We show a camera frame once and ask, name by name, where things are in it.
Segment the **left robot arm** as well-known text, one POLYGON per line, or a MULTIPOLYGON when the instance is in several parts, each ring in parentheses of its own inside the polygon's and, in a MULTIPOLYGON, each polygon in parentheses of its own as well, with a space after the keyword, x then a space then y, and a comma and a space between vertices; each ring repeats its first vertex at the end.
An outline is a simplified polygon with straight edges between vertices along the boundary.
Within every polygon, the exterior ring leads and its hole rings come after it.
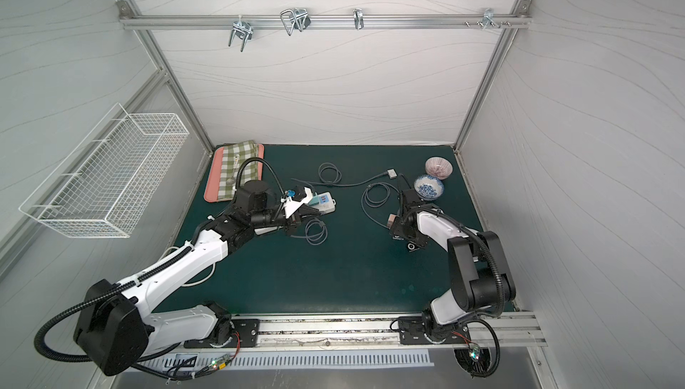
POLYGON ((235 179, 228 208, 201 224, 194 237, 154 265, 117 283, 100 280, 82 303, 59 313, 34 337, 38 354, 54 362, 93 362, 116 376, 187 341, 222 347, 237 339, 230 313, 214 302, 176 312, 156 308, 197 274, 251 241, 260 229, 292 235, 320 215, 309 186, 279 189, 269 204, 269 184, 235 179))

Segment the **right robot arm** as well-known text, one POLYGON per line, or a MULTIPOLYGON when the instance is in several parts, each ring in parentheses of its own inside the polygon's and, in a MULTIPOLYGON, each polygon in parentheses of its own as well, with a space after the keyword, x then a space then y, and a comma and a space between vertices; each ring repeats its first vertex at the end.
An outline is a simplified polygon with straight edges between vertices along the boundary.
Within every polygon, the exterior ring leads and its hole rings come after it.
POLYGON ((516 297, 516 286, 498 235, 467 228, 414 189, 400 193, 400 210, 389 230, 417 249, 435 242, 447 256, 450 287, 422 313, 428 337, 477 318, 497 318, 516 297))

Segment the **white colourful power strip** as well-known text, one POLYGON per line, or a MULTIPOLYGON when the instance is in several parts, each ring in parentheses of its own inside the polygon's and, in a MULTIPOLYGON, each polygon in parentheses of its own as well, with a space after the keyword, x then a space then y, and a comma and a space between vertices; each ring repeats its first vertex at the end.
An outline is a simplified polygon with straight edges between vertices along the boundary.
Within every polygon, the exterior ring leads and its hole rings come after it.
POLYGON ((325 192, 314 196, 308 206, 317 209, 321 215, 335 212, 336 203, 330 192, 325 192))

